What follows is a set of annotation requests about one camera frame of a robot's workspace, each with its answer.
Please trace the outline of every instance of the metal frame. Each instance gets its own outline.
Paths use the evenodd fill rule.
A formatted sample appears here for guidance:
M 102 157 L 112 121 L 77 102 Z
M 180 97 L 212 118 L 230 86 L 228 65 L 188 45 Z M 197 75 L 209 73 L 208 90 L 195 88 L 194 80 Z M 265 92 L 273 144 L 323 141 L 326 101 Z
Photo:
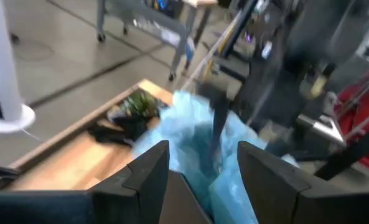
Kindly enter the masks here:
M 179 66 L 181 56 L 186 53 L 186 45 L 187 39 L 191 34 L 191 30 L 194 26 L 195 17 L 197 15 L 197 7 L 190 6 L 189 13 L 186 18 L 185 24 L 181 23 L 178 20 L 173 18 L 167 17 L 162 13 L 146 6 L 141 1 L 131 1 L 131 0 L 110 0 L 111 1 L 111 10 L 108 11 L 109 15 L 115 16 L 121 19 L 124 22 L 124 34 L 127 32 L 126 27 L 127 25 L 131 25 L 136 27 L 137 29 L 161 40 L 163 43 L 168 44 L 175 48 L 176 52 L 173 57 L 172 64 L 170 66 L 170 76 L 169 80 L 172 81 L 176 77 L 176 70 Z M 105 39 L 105 32 L 104 32 L 104 21 L 105 15 L 107 14 L 106 11 L 106 2 L 107 0 L 98 0 L 98 9 L 97 9 L 97 32 L 98 32 L 98 39 L 99 41 L 104 41 Z M 141 16 L 144 19 L 154 21 L 159 26 L 163 27 L 164 29 L 169 29 L 172 32 L 176 33 L 180 37 L 180 41 L 178 44 L 173 44 L 171 42 L 166 41 L 162 38 L 161 32 L 153 32 L 151 30 L 147 30 L 143 27 L 139 27 L 135 21 L 135 15 Z M 203 14 L 201 23 L 197 32 L 195 34 L 194 45 L 197 46 L 200 36 L 203 33 L 203 30 L 206 26 L 210 15 L 210 9 L 207 8 Z M 161 31 L 158 27 L 153 27 L 153 29 Z M 185 70 L 190 66 L 192 57 L 187 57 L 187 63 L 185 66 Z

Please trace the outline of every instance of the blue plastic bag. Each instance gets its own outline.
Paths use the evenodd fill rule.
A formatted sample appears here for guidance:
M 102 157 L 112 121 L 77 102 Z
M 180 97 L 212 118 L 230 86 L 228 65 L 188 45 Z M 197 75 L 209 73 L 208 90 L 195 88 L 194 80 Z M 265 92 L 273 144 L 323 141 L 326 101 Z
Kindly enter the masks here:
M 173 106 L 161 111 L 159 126 L 134 145 L 134 156 L 161 140 L 169 140 L 169 169 L 183 173 L 202 208 L 213 216 L 215 223 L 258 223 L 242 183 L 236 150 L 239 141 L 248 141 L 261 149 L 266 143 L 235 113 L 229 113 L 220 136 L 220 149 L 209 152 L 205 149 L 210 145 L 212 126 L 209 101 L 177 91 Z M 296 163 L 289 156 L 286 160 Z

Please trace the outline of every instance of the concrete floor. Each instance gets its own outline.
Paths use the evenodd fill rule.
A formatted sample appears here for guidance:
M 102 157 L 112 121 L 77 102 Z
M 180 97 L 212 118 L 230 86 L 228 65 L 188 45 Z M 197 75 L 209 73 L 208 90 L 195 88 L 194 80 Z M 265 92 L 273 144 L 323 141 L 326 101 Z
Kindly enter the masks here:
M 115 18 L 106 19 L 107 39 L 99 44 L 95 0 L 5 0 L 5 4 L 9 28 L 21 38 L 14 46 L 21 95 L 37 115 L 27 130 L 39 140 L 23 132 L 0 134 L 0 166 L 8 166 L 143 78 L 170 91 L 187 80 L 178 76 L 174 83 L 167 81 L 172 48 L 135 29 L 124 36 L 123 24 Z M 227 26 L 222 19 L 222 10 L 213 9 L 203 41 L 216 39 L 211 32 Z M 206 53 L 200 45 L 189 73 Z M 301 166 L 309 172 L 315 169 L 313 164 Z M 351 191 L 369 190 L 369 178 L 352 172 L 333 183 Z

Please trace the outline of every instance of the white pole base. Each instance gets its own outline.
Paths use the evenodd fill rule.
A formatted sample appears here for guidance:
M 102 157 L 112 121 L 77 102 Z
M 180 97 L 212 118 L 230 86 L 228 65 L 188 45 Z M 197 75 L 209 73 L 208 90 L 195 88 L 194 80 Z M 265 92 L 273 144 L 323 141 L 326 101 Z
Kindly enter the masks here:
M 17 121 L 4 121 L 0 119 L 0 133 L 14 133 L 28 128 L 35 121 L 35 112 L 28 106 L 22 105 L 21 118 Z

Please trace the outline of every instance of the metal cart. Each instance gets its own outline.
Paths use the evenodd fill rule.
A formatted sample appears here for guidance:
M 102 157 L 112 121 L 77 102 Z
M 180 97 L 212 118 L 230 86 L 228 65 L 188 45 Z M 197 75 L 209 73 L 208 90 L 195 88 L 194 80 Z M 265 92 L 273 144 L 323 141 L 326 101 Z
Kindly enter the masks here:
M 178 12 L 175 16 L 167 16 L 161 11 L 152 7 L 153 1 L 143 0 L 98 0 L 97 12 L 97 39 L 99 42 L 105 41 L 104 33 L 104 19 L 105 15 L 109 14 L 121 19 L 124 23 L 123 34 L 128 33 L 128 25 L 131 25 L 176 49 L 171 67 L 169 81 L 173 81 L 176 77 L 176 70 L 179 65 L 181 56 L 186 54 L 187 63 L 185 64 L 185 71 L 189 67 L 192 60 L 192 55 L 195 47 L 198 44 L 200 36 L 206 26 L 211 8 L 208 6 L 217 3 L 216 0 L 185 0 L 184 3 L 190 6 L 189 13 L 185 24 L 182 24 L 177 18 L 181 13 L 181 8 L 178 7 Z M 194 25 L 195 16 L 199 6 L 206 6 L 199 28 L 195 34 L 194 39 L 190 37 L 191 30 Z

